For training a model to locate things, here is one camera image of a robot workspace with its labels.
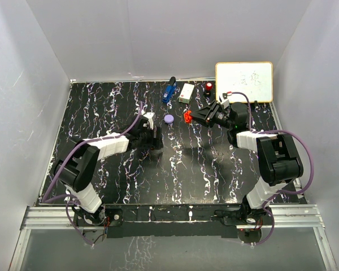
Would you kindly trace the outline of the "orange earbud case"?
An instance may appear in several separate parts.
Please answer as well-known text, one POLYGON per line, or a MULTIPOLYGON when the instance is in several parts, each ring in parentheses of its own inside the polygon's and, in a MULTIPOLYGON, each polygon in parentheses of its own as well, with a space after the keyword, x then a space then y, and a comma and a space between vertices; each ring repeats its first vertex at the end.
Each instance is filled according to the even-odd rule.
POLYGON ((187 110, 187 111, 184 113, 184 121, 185 121, 187 124, 190 124, 190 123, 192 122, 191 110, 187 110))

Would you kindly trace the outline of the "purple earbud case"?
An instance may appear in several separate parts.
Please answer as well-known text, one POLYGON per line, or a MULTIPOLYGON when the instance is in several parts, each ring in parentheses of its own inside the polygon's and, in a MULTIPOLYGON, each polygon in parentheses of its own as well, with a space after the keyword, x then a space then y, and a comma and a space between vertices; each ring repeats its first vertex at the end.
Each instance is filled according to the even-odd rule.
POLYGON ((164 122, 166 124, 172 124, 174 122, 174 117, 170 114, 164 116, 164 122))

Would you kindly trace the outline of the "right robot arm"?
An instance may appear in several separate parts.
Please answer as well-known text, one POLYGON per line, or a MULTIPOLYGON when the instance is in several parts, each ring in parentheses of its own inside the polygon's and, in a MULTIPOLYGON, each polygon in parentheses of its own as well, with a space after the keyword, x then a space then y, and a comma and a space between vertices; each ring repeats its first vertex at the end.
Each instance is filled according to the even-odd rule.
POLYGON ((229 143, 236 148, 255 152, 260 177, 244 196, 237 210, 217 210, 215 216, 253 224, 269 214, 272 196, 303 174, 303 165, 292 136, 285 133, 260 134, 250 129, 251 107, 241 102, 230 106, 217 101, 184 113, 186 123, 195 121, 208 128, 215 124, 227 129, 229 143))

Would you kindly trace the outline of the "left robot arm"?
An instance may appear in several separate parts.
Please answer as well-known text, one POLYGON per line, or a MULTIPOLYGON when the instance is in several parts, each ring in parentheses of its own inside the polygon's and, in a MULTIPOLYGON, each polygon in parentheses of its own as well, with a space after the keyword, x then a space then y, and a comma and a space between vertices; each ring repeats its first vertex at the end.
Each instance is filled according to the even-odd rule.
POLYGON ((137 148, 163 148, 161 127, 154 125, 155 113, 148 112, 134 118, 124 134, 111 133, 95 139, 74 138, 55 163, 53 174, 79 203, 76 214, 92 225, 105 220, 102 200, 91 180, 97 162, 137 148))

